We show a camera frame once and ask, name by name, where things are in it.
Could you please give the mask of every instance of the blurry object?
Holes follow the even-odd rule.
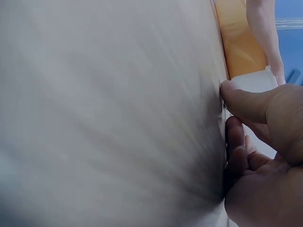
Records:
[[[226,80],[211,0],[0,1],[0,222],[213,227]]]

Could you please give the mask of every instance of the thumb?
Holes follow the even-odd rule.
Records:
[[[254,123],[267,123],[267,109],[279,89],[263,93],[251,93],[237,89],[231,81],[224,81],[220,86],[221,96],[227,109],[241,119]]]
[[[227,109],[240,119],[267,124],[272,145],[290,166],[303,164],[303,87],[282,85],[263,93],[220,86]]]

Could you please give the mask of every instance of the blue background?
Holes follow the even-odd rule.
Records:
[[[276,0],[276,19],[303,18],[303,0]],[[303,85],[303,29],[278,31],[286,81],[294,70],[301,71],[296,84]]]

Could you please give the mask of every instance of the fingernail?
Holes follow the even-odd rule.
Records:
[[[236,150],[245,150],[246,151],[246,146],[238,146],[238,147],[236,147],[236,149],[235,150],[233,150],[233,151],[236,151]]]
[[[220,85],[220,88],[225,91],[232,91],[238,89],[235,83],[230,80],[223,81]]]

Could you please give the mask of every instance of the finger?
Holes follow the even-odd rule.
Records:
[[[237,89],[234,83],[227,80],[221,84],[220,92],[227,109],[233,115],[266,124],[268,106],[280,90],[276,88],[263,93],[251,93]]]
[[[241,177],[249,171],[247,156],[248,153],[245,146],[239,146],[232,151],[232,155],[224,172],[225,195],[241,179]]]
[[[262,142],[268,144],[269,146],[271,146],[273,149],[275,149],[273,147],[273,143],[272,143],[272,139],[269,135],[269,131],[268,131],[268,127],[266,124],[257,124],[245,119],[241,119],[241,121],[243,122],[243,124],[245,124],[247,127],[249,127],[253,133],[256,135],[256,137],[261,140]]]
[[[228,164],[224,172],[224,188],[227,193],[249,169],[242,122],[230,117],[226,122]]]
[[[249,167],[252,171],[256,171],[261,166],[267,164],[270,160],[272,159],[266,155],[258,153],[257,151],[250,153],[247,157]]]
[[[226,121],[227,160],[239,146],[245,145],[245,133],[242,122],[237,117],[230,117]]]
[[[248,154],[257,151],[258,149],[256,148],[256,146],[254,145],[254,143],[252,142],[251,138],[249,135],[245,136],[245,146],[246,146],[246,152]]]

